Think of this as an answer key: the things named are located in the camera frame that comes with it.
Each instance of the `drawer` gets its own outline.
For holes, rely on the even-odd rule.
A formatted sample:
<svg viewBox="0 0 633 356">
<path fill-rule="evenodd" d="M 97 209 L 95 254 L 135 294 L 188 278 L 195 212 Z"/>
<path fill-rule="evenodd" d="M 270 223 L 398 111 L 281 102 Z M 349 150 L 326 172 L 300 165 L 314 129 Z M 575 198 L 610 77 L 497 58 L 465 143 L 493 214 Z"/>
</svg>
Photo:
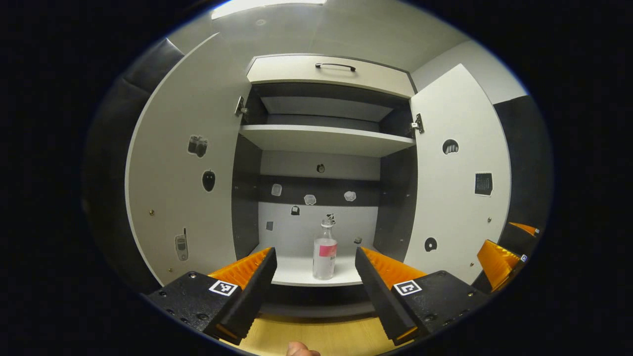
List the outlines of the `drawer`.
<svg viewBox="0 0 633 356">
<path fill-rule="evenodd" d="M 335 63 L 355 67 L 322 65 Z M 274 82 L 309 82 L 359 87 L 410 98 L 415 95 L 406 72 L 360 60 L 308 54 L 268 56 L 255 58 L 247 73 L 252 84 Z"/>
</svg>

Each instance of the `white shelf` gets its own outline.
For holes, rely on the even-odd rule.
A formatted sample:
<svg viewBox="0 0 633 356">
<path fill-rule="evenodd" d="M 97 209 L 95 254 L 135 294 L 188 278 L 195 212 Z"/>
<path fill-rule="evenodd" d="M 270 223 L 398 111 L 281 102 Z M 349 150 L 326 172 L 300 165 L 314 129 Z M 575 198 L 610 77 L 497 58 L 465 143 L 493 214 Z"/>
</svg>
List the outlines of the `white shelf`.
<svg viewBox="0 0 633 356">
<path fill-rule="evenodd" d="M 415 145 L 408 137 L 324 126 L 244 125 L 240 133 L 264 151 L 383 157 Z"/>
<path fill-rule="evenodd" d="M 259 252 L 266 246 L 257 246 L 252 253 Z M 272 284 L 300 287 L 336 287 L 362 284 L 356 271 L 355 255 L 336 256 L 334 277 L 327 281 L 321 281 L 312 276 L 311 257 L 287 257 L 277 255 L 277 270 L 273 276 Z"/>
</svg>

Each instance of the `glass bottle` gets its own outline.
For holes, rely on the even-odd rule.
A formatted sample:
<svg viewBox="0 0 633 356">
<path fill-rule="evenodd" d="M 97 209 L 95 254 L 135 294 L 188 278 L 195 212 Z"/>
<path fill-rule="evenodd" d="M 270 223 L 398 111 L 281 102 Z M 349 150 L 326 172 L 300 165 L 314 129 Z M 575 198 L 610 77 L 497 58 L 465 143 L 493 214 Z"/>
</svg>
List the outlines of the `glass bottle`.
<svg viewBox="0 0 633 356">
<path fill-rule="evenodd" d="M 334 275 L 334 263 L 336 261 L 337 241 L 332 235 L 332 221 L 321 221 L 321 233 L 315 238 L 315 247 L 312 258 L 312 276 L 316 279 L 326 280 Z"/>
</svg>

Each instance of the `cabinet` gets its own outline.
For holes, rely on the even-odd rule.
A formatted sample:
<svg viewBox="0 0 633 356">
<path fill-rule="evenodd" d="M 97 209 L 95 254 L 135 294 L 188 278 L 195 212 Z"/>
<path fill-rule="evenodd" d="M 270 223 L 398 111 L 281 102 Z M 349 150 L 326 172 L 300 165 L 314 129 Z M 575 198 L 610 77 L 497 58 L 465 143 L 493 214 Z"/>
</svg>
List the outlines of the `cabinet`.
<svg viewBox="0 0 633 356">
<path fill-rule="evenodd" d="M 240 97 L 247 110 L 236 115 Z M 423 130 L 411 130 L 416 121 Z M 202 157 L 187 152 L 192 135 L 208 140 Z M 201 184 L 208 170 L 210 192 Z M 318 54 L 257 57 L 245 74 L 217 34 L 150 97 L 130 144 L 125 194 L 138 249 L 161 284 L 274 245 L 273 284 L 357 286 L 356 238 L 472 283 L 479 248 L 505 225 L 510 179 L 499 119 L 463 65 L 420 92 L 402 70 Z M 346 191 L 357 198 L 344 199 Z M 317 281 L 312 234 L 330 212 L 337 269 Z M 181 261 L 174 241 L 184 228 L 189 257 Z"/>
</svg>

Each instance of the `ceiling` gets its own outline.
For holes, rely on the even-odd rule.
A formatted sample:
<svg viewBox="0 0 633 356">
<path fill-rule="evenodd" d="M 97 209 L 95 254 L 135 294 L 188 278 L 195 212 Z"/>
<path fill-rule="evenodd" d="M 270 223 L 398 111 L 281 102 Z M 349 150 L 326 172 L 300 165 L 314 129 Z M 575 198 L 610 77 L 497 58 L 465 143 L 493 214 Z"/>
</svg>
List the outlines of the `ceiling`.
<svg viewBox="0 0 633 356">
<path fill-rule="evenodd" d="M 238 64 L 275 53 L 350 56 L 415 71 L 469 40 L 436 17 L 397 0 L 328 0 L 324 5 L 254 8 L 211 20 L 205 13 L 168 38 L 184 53 L 220 32 Z"/>
</svg>

